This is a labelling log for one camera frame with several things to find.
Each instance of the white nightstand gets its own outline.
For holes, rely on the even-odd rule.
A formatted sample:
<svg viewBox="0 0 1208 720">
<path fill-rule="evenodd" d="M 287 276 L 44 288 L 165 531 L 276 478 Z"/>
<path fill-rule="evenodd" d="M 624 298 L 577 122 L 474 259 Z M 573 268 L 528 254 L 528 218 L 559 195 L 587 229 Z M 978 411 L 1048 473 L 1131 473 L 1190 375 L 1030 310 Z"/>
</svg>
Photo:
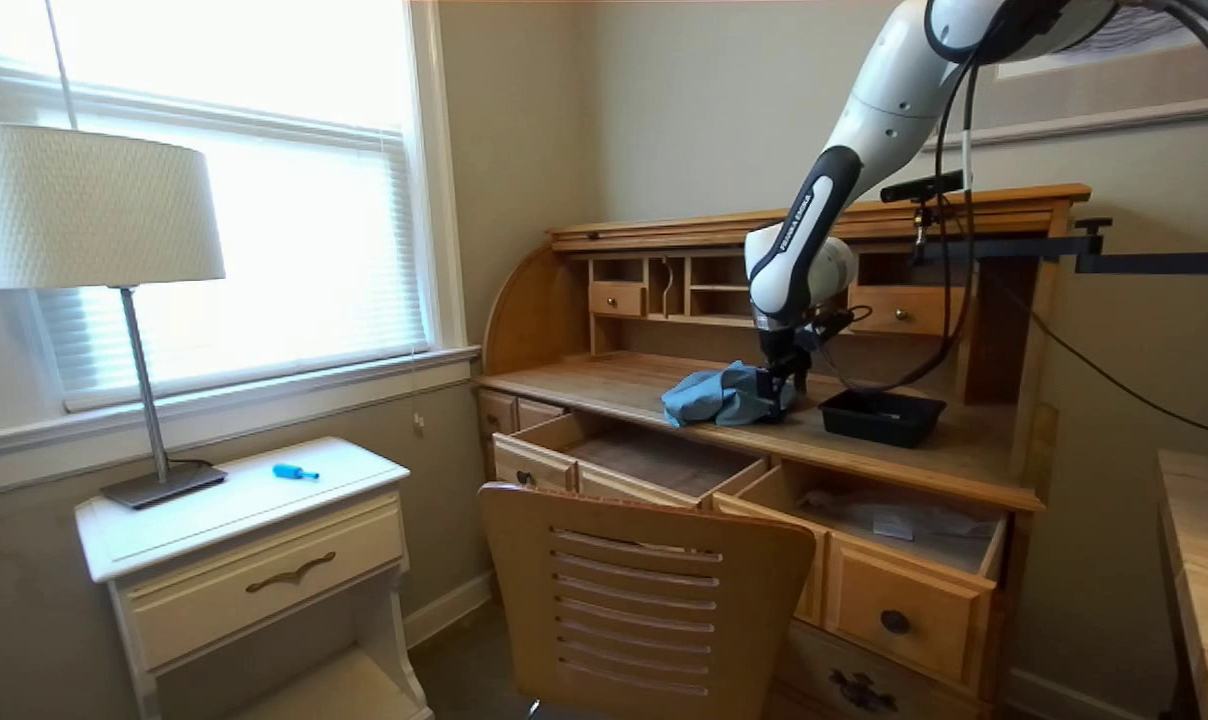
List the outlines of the white nightstand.
<svg viewBox="0 0 1208 720">
<path fill-rule="evenodd" d="M 140 715 L 159 715 L 157 680 L 296 608 L 365 579 L 361 644 L 244 710 L 252 720 L 427 720 L 408 666 L 397 579 L 408 572 L 399 482 L 408 473 L 350 440 L 313 440 L 224 464 L 227 482 L 146 513 L 103 497 L 78 509 L 91 579 L 110 586 Z"/>
</svg>

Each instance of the lamp stand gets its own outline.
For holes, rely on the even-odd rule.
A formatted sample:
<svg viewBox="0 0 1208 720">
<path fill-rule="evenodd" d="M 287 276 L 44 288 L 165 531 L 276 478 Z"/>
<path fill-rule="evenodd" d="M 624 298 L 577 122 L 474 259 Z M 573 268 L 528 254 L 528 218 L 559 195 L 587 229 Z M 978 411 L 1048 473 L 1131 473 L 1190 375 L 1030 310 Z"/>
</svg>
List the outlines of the lamp stand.
<svg viewBox="0 0 1208 720">
<path fill-rule="evenodd" d="M 207 464 L 207 462 L 167 464 L 165 436 L 159 436 L 157 391 L 154 391 L 149 355 L 146 355 L 146 345 L 140 345 L 140 325 L 138 325 L 133 294 L 138 288 L 121 288 L 121 304 L 125 304 L 129 347 L 133 347 L 140 408 L 146 408 L 146 420 L 149 420 L 157 478 L 112 485 L 103 497 L 117 501 L 117 506 L 125 506 L 125 509 L 154 509 L 154 506 L 165 506 L 171 497 L 220 485 L 224 473 L 215 464 Z"/>
</svg>

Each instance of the lamp base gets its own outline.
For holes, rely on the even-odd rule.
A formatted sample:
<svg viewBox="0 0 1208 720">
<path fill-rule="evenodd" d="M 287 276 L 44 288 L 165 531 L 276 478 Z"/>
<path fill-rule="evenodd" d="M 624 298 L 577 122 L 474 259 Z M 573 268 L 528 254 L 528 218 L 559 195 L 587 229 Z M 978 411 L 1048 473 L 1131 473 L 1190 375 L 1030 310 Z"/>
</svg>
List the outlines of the lamp base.
<svg viewBox="0 0 1208 720">
<path fill-rule="evenodd" d="M 167 485 L 159 485 L 159 478 L 140 478 L 140 482 L 129 482 L 129 485 L 112 485 L 103 487 L 103 497 L 112 506 L 125 506 L 125 509 L 154 509 L 154 506 L 167 506 L 171 497 L 190 497 L 190 491 L 202 491 L 207 485 L 220 485 L 227 482 L 215 464 L 207 462 L 184 462 L 184 464 L 167 464 Z"/>
</svg>

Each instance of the window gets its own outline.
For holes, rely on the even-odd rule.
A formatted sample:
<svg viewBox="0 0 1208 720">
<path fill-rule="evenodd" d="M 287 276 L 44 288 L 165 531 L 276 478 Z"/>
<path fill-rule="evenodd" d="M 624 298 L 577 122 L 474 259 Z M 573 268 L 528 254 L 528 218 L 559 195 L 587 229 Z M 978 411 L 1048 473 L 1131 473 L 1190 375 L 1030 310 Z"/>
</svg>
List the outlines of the window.
<svg viewBox="0 0 1208 720">
<path fill-rule="evenodd" d="M 408 0 L 0 0 L 0 122 L 202 148 L 227 281 L 146 283 L 159 391 L 440 345 Z M 138 388 L 117 294 L 41 294 L 72 408 Z"/>
</svg>

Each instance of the chair back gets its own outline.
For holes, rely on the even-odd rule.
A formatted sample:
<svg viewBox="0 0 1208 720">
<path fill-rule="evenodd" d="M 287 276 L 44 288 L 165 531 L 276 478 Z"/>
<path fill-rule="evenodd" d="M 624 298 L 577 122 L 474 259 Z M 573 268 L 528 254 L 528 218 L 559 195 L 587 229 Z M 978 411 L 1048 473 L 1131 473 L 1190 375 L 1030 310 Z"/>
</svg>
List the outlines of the chair back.
<svg viewBox="0 0 1208 720">
<path fill-rule="evenodd" d="M 760 720 L 813 538 L 697 509 L 479 487 L 515 689 L 618 720 Z"/>
</svg>

